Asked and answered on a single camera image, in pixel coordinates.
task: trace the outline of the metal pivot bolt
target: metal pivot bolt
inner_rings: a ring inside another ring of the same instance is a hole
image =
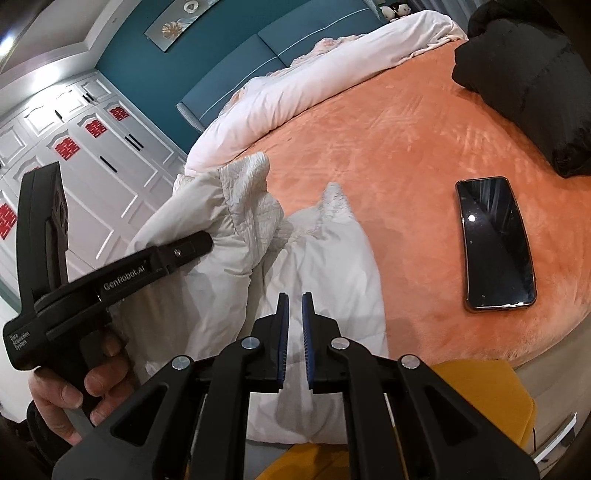
[[[400,363],[402,363],[402,366],[404,368],[414,370],[415,368],[417,368],[421,364],[421,361],[419,360],[419,357],[417,357],[417,356],[404,355],[402,357],[402,360],[400,360]]]
[[[334,348],[335,350],[345,350],[347,348],[349,348],[349,345],[351,343],[343,337],[337,337],[337,338],[333,338],[330,342],[330,346],[332,348]]]
[[[245,348],[246,350],[254,350],[260,344],[261,344],[261,341],[256,337],[246,337],[240,343],[240,345],[242,345],[242,348]]]
[[[191,359],[188,356],[179,355],[173,359],[172,365],[175,370],[184,370],[191,365]]]

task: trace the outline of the mustard yellow fabric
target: mustard yellow fabric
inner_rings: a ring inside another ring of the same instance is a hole
[[[504,360],[453,360],[431,367],[522,448],[535,423],[534,400]],[[347,480],[345,445],[294,445],[257,480]]]

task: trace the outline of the phone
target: phone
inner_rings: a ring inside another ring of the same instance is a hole
[[[469,310],[535,302],[534,267],[517,202],[505,177],[456,183],[466,253]]]

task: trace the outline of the orange blanket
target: orange blanket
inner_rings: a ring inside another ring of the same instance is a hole
[[[562,179],[515,125],[451,78],[437,48],[292,119],[254,144],[287,214],[339,182],[381,272],[390,355],[531,359],[590,311],[591,178]],[[469,313],[458,180],[509,178],[537,276],[528,309]]]

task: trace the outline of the hand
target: hand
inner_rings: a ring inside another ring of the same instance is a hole
[[[103,400],[90,414],[90,421],[96,426],[101,423],[134,391],[130,378],[130,363],[119,338],[106,330],[102,339],[102,348],[108,359],[93,368],[84,379],[86,391]],[[29,377],[29,390],[37,410],[52,432],[71,445],[82,440],[66,416],[64,408],[79,408],[82,405],[82,393],[49,368],[38,368]]]

